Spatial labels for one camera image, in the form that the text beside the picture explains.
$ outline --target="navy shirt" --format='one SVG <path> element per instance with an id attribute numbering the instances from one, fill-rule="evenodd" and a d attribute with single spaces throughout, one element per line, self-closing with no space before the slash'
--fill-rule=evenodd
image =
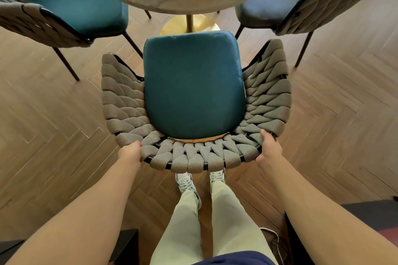
<path id="1" fill-rule="evenodd" d="M 226 265 L 277 265 L 260 252 L 233 252 L 219 255 L 212 259 L 197 262 L 194 265 L 226 264 Z"/>

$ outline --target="forearm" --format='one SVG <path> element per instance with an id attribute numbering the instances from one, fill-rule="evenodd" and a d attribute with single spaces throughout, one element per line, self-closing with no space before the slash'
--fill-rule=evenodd
<path id="1" fill-rule="evenodd" d="M 107 264 L 138 169 L 119 159 L 100 181 L 37 230 L 7 265 Z"/>
<path id="2" fill-rule="evenodd" d="M 396 264 L 392 243 L 323 195 L 280 154 L 262 168 L 315 264 Z"/>

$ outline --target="parquet floor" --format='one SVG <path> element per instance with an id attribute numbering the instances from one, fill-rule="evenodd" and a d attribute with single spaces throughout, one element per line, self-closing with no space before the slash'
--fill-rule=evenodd
<path id="1" fill-rule="evenodd" d="M 398 193 L 398 0 L 363 0 L 317 30 L 300 67 L 291 69 L 292 115 L 281 137 L 284 155 L 338 203 Z M 130 9 L 128 33 L 143 47 L 169 15 Z M 210 13 L 235 33 L 234 9 Z M 304 35 L 282 37 L 293 67 Z M 245 29 L 247 65 L 270 38 Z M 0 29 L 0 240 L 31 235 L 92 186 L 116 161 L 101 105 L 101 56 L 115 52 L 136 72 L 142 60 L 122 37 L 98 39 L 87 49 L 63 50 L 75 82 L 50 47 Z M 207 174 L 194 176 L 203 207 L 205 256 L 212 253 Z M 283 206 L 254 163 L 227 172 L 246 211 L 259 226 L 280 230 Z M 127 203 L 123 228 L 139 228 L 140 257 L 148 264 L 178 202 L 174 176 L 143 165 Z"/>

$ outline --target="person's left hand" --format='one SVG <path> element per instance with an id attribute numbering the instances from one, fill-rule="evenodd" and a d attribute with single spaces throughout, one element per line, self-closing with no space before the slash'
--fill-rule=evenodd
<path id="1" fill-rule="evenodd" d="M 141 146 L 141 142 L 135 141 L 128 146 L 122 147 L 118 152 L 119 159 L 123 159 L 133 164 L 140 164 Z"/>

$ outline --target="sneaker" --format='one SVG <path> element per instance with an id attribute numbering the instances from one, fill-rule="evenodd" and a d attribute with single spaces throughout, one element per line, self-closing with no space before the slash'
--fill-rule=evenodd
<path id="1" fill-rule="evenodd" d="M 225 168 L 221 171 L 210 172 L 210 191 L 213 192 L 213 184 L 216 181 L 221 181 L 225 183 Z"/>
<path id="2" fill-rule="evenodd" d="M 198 198 L 198 209 L 202 206 L 202 201 L 200 200 L 198 191 L 193 184 L 192 175 L 190 173 L 176 174 L 176 183 L 180 192 L 183 194 L 186 190 L 193 191 Z"/>

